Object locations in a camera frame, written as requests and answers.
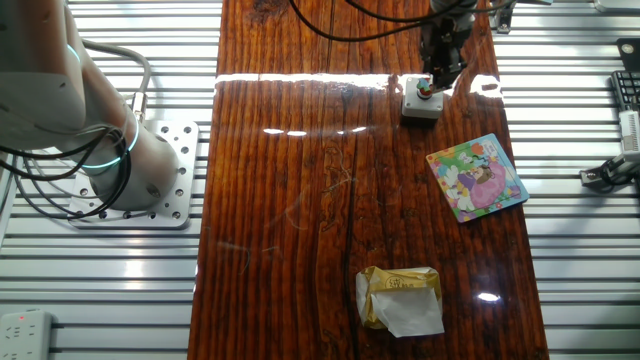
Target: metal mounting plate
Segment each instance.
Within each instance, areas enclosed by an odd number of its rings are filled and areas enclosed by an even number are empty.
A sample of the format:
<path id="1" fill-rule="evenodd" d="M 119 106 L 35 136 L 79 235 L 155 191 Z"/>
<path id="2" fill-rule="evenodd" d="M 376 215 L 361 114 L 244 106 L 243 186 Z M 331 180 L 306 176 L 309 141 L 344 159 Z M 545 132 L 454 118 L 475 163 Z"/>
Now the metal mounting plate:
<path id="1" fill-rule="evenodd" d="M 145 121 L 144 126 L 152 134 L 163 137 L 178 156 L 178 176 L 173 188 L 156 205 L 147 211 L 127 212 L 108 209 L 104 219 L 93 216 L 81 220 L 69 220 L 78 229 L 177 229 L 184 228 L 189 222 L 191 190 L 194 178 L 198 146 L 198 125 L 191 121 Z M 184 154 L 181 150 L 187 147 Z M 89 178 L 78 174 L 73 192 L 86 197 L 95 196 Z M 98 199 L 71 199 L 69 210 L 90 212 L 98 206 Z"/>

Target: power strip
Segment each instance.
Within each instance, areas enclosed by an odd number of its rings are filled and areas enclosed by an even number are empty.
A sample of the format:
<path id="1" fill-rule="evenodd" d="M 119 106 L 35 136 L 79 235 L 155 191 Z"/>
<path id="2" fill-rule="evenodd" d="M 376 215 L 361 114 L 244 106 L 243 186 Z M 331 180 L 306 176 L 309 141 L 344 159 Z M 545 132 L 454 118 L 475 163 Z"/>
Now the power strip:
<path id="1" fill-rule="evenodd" d="M 34 310 L 0 318 L 0 360 L 47 360 L 51 314 Z"/>

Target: cartoon picture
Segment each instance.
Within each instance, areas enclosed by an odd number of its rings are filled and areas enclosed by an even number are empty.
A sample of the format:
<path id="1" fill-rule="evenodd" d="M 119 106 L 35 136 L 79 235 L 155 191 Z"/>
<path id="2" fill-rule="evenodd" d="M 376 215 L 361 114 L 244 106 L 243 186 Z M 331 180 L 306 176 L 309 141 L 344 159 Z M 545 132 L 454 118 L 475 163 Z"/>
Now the cartoon picture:
<path id="1" fill-rule="evenodd" d="M 529 198 L 493 134 L 431 154 L 427 161 L 459 222 Z"/>

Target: food package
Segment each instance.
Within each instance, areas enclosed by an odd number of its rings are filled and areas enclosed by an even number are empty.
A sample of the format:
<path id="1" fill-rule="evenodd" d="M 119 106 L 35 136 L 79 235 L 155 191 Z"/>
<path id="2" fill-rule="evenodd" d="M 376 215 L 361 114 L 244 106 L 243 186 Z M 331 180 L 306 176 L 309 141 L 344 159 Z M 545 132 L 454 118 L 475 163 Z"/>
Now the food package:
<path id="1" fill-rule="evenodd" d="M 440 277 L 432 268 L 368 267 L 356 275 L 356 302 L 365 327 L 395 337 L 444 333 Z"/>

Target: wood grain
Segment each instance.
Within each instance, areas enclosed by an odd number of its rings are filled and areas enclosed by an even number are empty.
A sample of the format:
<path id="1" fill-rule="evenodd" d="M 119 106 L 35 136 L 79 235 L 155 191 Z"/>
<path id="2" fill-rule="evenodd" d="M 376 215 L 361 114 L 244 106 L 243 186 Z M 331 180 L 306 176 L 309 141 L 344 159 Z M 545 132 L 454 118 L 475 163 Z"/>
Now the wood grain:
<path id="1" fill-rule="evenodd" d="M 342 0 L 299 2 L 335 35 L 393 28 Z M 426 3 L 370 8 L 408 17 Z M 425 161 L 489 133 L 512 156 L 502 100 L 482 91 L 498 73 L 488 20 L 432 128 L 400 125 L 418 39 L 335 43 L 287 0 L 224 1 L 189 359 L 548 358 L 521 206 L 459 225 Z M 363 328 L 355 275 L 371 265 L 435 268 L 445 333 Z"/>

